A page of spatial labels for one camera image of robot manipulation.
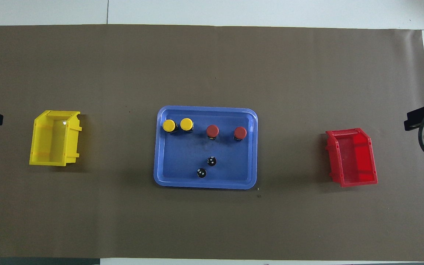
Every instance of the brown mat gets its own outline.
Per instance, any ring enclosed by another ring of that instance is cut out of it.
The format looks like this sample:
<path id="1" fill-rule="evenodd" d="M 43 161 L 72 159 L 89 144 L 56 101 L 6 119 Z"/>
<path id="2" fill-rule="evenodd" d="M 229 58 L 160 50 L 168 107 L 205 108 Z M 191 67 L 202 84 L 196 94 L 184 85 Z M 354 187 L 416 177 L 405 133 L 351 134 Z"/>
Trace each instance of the brown mat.
<path id="1" fill-rule="evenodd" d="M 256 111 L 255 187 L 158 186 L 164 105 Z M 0 26 L 0 256 L 424 261 L 423 105 L 421 31 Z M 76 164 L 29 166 L 46 109 L 84 114 Z M 355 127 L 379 184 L 340 188 L 322 134 Z"/>

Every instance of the yellow cap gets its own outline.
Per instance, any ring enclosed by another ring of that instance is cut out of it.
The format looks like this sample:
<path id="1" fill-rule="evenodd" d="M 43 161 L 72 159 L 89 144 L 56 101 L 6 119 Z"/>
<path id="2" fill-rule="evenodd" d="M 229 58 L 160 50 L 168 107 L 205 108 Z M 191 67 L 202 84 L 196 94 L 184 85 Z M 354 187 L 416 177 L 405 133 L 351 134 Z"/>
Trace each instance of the yellow cap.
<path id="1" fill-rule="evenodd" d="M 172 131 L 174 131 L 176 128 L 176 122 L 174 122 L 173 120 L 165 120 L 165 122 L 163 122 L 163 130 L 171 133 Z"/>
<path id="2" fill-rule="evenodd" d="M 181 121 L 181 129 L 183 129 L 184 131 L 190 131 L 192 129 L 193 123 L 192 123 L 192 119 L 189 118 L 184 118 Z"/>

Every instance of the red bin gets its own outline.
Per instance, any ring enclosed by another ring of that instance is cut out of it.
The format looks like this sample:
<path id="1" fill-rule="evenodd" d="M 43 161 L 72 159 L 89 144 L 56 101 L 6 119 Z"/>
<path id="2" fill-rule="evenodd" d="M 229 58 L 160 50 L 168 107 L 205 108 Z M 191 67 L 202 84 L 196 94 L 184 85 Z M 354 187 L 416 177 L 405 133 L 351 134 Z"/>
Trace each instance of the red bin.
<path id="1" fill-rule="evenodd" d="M 361 128 L 326 131 L 334 182 L 342 187 L 377 184 L 371 138 Z"/>

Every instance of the plastic bin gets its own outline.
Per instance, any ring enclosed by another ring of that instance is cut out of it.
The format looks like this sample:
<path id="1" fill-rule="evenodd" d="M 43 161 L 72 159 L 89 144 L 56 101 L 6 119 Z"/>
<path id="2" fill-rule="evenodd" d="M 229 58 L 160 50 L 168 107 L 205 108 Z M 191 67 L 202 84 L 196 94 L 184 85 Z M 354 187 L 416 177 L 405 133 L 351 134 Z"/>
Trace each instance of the plastic bin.
<path id="1" fill-rule="evenodd" d="M 66 166 L 75 163 L 78 133 L 81 131 L 79 111 L 46 110 L 34 121 L 30 165 Z"/>
<path id="2" fill-rule="evenodd" d="M 371 138 L 361 128 L 327 131 L 334 182 L 342 187 L 377 184 Z"/>

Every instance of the blue tray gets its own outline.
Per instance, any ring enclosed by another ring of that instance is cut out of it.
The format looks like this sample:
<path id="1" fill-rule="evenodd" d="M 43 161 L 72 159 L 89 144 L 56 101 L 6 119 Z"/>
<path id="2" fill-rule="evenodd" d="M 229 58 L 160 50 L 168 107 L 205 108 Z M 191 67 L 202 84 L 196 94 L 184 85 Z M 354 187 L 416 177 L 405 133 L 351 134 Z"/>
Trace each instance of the blue tray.
<path id="1" fill-rule="evenodd" d="M 193 132 L 163 130 L 166 119 L 180 125 L 184 118 L 192 119 Z M 219 127 L 215 140 L 207 138 L 211 124 Z M 247 130 L 242 141 L 233 138 L 239 126 Z M 256 183 L 257 154 L 258 116 L 251 109 L 165 106 L 158 111 L 153 177 L 162 186 L 247 190 Z M 217 159 L 215 166 L 207 164 L 209 156 Z M 199 168 L 207 171 L 204 178 L 197 176 Z"/>

